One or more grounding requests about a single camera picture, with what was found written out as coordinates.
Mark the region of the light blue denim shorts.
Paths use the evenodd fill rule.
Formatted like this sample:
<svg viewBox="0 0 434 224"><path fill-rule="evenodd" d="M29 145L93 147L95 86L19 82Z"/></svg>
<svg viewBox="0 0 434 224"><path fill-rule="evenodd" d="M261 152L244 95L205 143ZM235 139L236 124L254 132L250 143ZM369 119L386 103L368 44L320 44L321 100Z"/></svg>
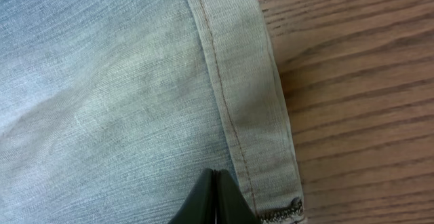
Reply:
<svg viewBox="0 0 434 224"><path fill-rule="evenodd" d="M306 223L258 0L1 0L2 223L167 223L206 168Z"/></svg>

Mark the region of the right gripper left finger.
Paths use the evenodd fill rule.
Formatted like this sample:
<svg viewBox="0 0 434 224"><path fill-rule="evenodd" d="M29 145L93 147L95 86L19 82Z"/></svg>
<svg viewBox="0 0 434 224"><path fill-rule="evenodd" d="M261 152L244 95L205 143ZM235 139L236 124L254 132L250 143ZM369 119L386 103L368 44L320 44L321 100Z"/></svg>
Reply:
<svg viewBox="0 0 434 224"><path fill-rule="evenodd" d="M169 224L215 223L214 171L205 169Z"/></svg>

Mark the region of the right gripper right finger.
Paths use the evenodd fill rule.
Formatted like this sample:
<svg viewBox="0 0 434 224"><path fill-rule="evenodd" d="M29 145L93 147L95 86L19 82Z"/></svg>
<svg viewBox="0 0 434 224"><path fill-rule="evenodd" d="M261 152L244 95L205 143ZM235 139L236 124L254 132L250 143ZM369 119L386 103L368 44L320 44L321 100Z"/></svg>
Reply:
<svg viewBox="0 0 434 224"><path fill-rule="evenodd" d="M217 224L260 224L228 170L214 173Z"/></svg>

